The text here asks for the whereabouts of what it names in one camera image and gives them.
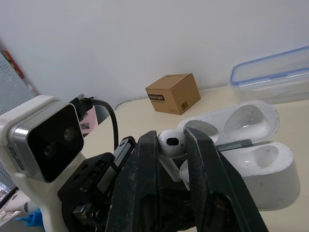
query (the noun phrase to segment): tabletop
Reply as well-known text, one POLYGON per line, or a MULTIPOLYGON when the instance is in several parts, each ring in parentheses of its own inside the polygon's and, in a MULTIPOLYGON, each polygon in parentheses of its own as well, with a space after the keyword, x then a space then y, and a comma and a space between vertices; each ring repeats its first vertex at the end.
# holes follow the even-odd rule
MULTIPOLYGON (((175 129, 179 122, 191 117, 237 104, 229 87, 200 91, 201 100, 181 116, 154 111, 149 99, 125 103, 116 112, 119 140, 127 136, 138 138, 148 131, 175 129)), ((280 128, 269 141, 280 142, 294 153, 301 192, 291 206, 277 211, 260 212, 270 232, 309 232, 309 100, 274 105, 280 117, 280 128)), ((113 131, 110 117, 85 138, 82 150, 86 158, 113 152, 113 131)))

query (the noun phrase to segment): container lid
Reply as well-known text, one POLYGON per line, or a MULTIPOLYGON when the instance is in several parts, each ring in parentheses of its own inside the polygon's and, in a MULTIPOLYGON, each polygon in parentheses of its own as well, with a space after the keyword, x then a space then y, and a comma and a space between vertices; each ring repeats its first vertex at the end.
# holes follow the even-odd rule
POLYGON ((301 79, 309 74, 309 46, 239 64, 233 68, 230 84, 242 86, 282 79, 301 79))

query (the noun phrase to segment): camera housing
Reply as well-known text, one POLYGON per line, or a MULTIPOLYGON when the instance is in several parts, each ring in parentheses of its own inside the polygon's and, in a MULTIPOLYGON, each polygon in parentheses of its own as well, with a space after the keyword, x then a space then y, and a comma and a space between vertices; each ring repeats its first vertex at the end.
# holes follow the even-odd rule
POLYGON ((53 101, 11 127, 5 149, 18 172, 53 182, 84 146, 75 108, 53 101))

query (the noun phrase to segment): cardboard box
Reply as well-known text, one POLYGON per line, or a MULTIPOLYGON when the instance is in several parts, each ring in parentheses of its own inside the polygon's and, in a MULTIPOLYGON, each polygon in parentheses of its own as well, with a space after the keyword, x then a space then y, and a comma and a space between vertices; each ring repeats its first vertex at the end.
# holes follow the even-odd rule
POLYGON ((154 110, 182 115, 201 99, 193 74, 166 75, 146 88, 154 110))

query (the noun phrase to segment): white charging case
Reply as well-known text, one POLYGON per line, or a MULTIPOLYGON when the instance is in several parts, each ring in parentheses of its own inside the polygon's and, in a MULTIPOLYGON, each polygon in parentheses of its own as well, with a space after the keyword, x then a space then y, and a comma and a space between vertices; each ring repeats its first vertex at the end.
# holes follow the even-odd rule
MULTIPOLYGON (((283 144, 265 142, 279 128, 279 116, 264 101, 246 101, 222 110, 190 117, 180 122, 183 131, 190 121, 203 123, 215 145, 251 139, 250 147, 221 152, 241 174, 259 210, 278 210, 296 201, 300 183, 292 151, 283 144)), ((187 163, 181 177, 188 180, 187 163)))

